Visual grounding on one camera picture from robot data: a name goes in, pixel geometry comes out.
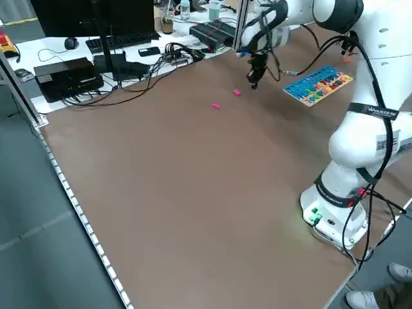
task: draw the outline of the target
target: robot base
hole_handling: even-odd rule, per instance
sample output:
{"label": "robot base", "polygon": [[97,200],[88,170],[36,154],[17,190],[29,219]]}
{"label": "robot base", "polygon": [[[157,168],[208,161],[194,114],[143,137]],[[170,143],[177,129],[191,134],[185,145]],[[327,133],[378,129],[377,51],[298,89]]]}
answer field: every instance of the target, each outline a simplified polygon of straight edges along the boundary
{"label": "robot base", "polygon": [[[316,186],[312,185],[301,195],[301,206],[303,219],[311,226],[319,218],[316,225],[326,239],[342,248],[342,232],[344,224],[349,216],[351,208],[339,208],[328,203],[317,192]],[[348,250],[363,237],[368,229],[368,219],[361,203],[358,203],[345,230],[345,246]]]}

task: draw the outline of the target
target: keyboard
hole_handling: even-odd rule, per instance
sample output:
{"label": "keyboard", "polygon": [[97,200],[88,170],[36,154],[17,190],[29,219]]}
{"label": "keyboard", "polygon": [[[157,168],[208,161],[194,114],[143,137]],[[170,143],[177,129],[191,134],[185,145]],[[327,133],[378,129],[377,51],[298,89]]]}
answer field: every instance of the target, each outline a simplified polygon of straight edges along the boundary
{"label": "keyboard", "polygon": [[[117,48],[123,48],[133,45],[139,45],[144,43],[150,43],[151,40],[156,40],[160,36],[157,32],[145,33],[145,34],[124,34],[113,35],[108,37],[109,49],[115,50]],[[93,39],[86,41],[87,47],[91,53],[103,52],[102,41],[100,39]]]}

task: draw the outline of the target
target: pants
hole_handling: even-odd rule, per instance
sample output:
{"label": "pants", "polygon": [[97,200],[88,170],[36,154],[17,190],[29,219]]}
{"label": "pants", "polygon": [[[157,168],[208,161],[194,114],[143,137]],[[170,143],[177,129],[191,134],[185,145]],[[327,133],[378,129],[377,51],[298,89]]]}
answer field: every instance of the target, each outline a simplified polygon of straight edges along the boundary
{"label": "pants", "polygon": [[412,309],[412,283],[397,283],[376,292],[379,309]]}

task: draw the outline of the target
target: yellow object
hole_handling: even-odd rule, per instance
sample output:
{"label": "yellow object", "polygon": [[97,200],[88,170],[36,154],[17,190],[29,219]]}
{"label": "yellow object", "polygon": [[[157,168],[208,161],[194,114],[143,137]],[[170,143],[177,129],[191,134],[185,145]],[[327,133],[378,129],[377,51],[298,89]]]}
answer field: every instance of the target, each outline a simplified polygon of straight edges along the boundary
{"label": "yellow object", "polygon": [[22,21],[10,21],[9,23],[5,23],[5,26],[10,26],[11,24],[23,24],[27,23],[28,21],[36,21],[37,18],[29,18],[29,19],[23,19]]}
{"label": "yellow object", "polygon": [[0,44],[0,50],[4,53],[6,58],[12,58],[12,57],[19,56],[19,53],[17,52],[16,47],[11,42],[9,37],[7,35],[5,35],[5,38],[7,40],[7,43],[6,44]]}

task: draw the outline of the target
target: smartphone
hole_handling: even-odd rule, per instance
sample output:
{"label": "smartphone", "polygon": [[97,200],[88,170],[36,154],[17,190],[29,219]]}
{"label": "smartphone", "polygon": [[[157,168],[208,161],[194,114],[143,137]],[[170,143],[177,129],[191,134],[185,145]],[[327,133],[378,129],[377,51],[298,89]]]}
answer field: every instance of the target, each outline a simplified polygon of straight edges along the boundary
{"label": "smartphone", "polygon": [[158,54],[160,54],[159,47],[142,48],[141,50],[139,50],[139,55],[141,57],[153,56]]}

